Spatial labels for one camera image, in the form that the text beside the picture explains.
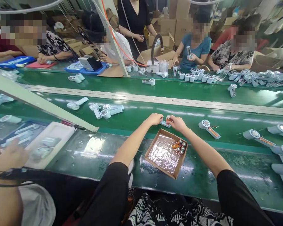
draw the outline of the plastic bottle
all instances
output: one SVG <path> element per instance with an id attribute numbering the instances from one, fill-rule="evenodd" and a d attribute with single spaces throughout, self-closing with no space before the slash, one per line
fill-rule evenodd
<path id="1" fill-rule="evenodd" d="M 223 81 L 224 78 L 227 76 L 227 74 L 230 72 L 230 70 L 232 69 L 232 65 L 233 63 L 229 63 L 228 65 L 226 65 L 223 69 L 222 72 L 220 73 L 220 75 L 218 76 L 217 80 L 218 81 Z"/>

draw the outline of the woman's left hand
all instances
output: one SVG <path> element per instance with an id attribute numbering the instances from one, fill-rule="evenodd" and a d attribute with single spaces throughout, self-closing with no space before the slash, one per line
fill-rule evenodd
<path id="1" fill-rule="evenodd" d="M 101 54 L 100 59 L 101 59 L 101 61 L 103 61 L 105 63 L 110 63 L 110 64 L 115 63 L 110 57 L 106 56 L 105 54 Z"/>
<path id="2" fill-rule="evenodd" d="M 193 62 L 194 60 L 196 60 L 197 56 L 193 53 L 192 53 L 192 55 L 193 55 L 192 59 L 189 59 L 189 56 L 188 56 L 188 61 Z"/>

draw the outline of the cardboard tray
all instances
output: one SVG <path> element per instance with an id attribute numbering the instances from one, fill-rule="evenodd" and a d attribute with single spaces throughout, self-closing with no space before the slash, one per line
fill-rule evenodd
<path id="1" fill-rule="evenodd" d="M 151 163 L 151 164 L 152 164 L 153 166 L 155 166 L 157 169 L 163 171 L 166 175 L 172 177 L 173 179 L 177 179 L 178 174 L 179 174 L 179 171 L 180 171 L 181 166 L 182 166 L 182 164 L 183 164 L 183 161 L 184 161 L 184 159 L 185 159 L 185 157 L 186 157 L 186 151 L 187 151 L 187 149 L 188 149 L 188 143 L 187 143 L 185 140 L 183 140 L 183 141 L 186 143 L 186 150 L 185 150 L 185 152 L 184 152 L 183 155 L 180 155 L 179 160 L 178 160 L 178 163 L 177 163 L 177 166 L 176 166 L 176 168 L 175 168 L 175 171 L 174 171 L 173 174 L 171 174 L 171 173 L 167 172 L 165 169 L 161 168 L 159 165 L 157 165 L 156 163 L 154 163 L 152 160 L 150 160 L 150 159 L 148 158 L 149 153 L 151 152 L 153 146 L 154 146 L 155 143 L 157 142 L 157 139 L 158 139 L 158 137 L 159 137 L 160 134 L 162 134 L 162 135 L 164 135 L 164 136 L 167 136 L 167 137 L 169 137 L 169 138 L 172 138 L 172 139 L 175 140 L 175 141 L 183 140 L 183 139 L 181 139 L 180 137 L 178 137 L 178 136 L 176 136 L 176 135 L 174 135 L 174 134 L 172 134 L 172 133 L 170 133 L 170 132 L 168 132 L 168 131 L 166 131 L 166 130 L 164 130 L 164 129 L 160 129 L 160 130 L 158 131 L 158 133 L 156 134 L 155 138 L 153 139 L 153 141 L 152 141 L 150 147 L 148 148 L 147 152 L 146 152 L 145 160 L 148 161 L 149 163 Z"/>

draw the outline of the patterned shirt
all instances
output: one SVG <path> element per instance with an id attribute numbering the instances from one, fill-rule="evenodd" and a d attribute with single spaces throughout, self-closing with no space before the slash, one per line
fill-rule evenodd
<path id="1" fill-rule="evenodd" d="M 233 65 L 252 64 L 254 59 L 254 51 L 238 51 L 230 60 L 231 41 L 221 44 L 211 55 L 211 58 L 220 69 L 224 68 L 229 62 Z"/>
<path id="2" fill-rule="evenodd" d="M 38 51 L 45 56 L 56 55 L 60 52 L 70 52 L 73 54 L 71 58 L 59 60 L 60 62 L 76 62 L 79 58 L 79 56 L 64 42 L 62 38 L 51 31 L 46 31 L 46 45 L 38 45 Z"/>

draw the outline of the woman's right hand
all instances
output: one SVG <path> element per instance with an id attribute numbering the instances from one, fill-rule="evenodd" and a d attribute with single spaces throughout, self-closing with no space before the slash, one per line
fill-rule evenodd
<path id="1" fill-rule="evenodd" d="M 176 63 L 179 63 L 178 57 L 174 57 L 174 58 L 173 58 L 173 60 L 172 60 L 172 67 L 173 67 Z"/>
<path id="2" fill-rule="evenodd" d="M 174 115 L 171 115 L 170 121 L 167 121 L 166 123 L 170 124 L 174 129 L 181 132 L 182 134 L 189 129 L 182 118 L 175 117 Z"/>
<path id="3" fill-rule="evenodd" d="M 143 42 L 144 41 L 144 36 L 143 35 L 134 34 L 133 38 L 137 39 L 139 42 Z"/>
<path id="4" fill-rule="evenodd" d="M 219 66 L 216 65 L 216 64 L 214 64 L 214 65 L 212 66 L 212 69 L 213 69 L 213 71 L 220 71 Z"/>

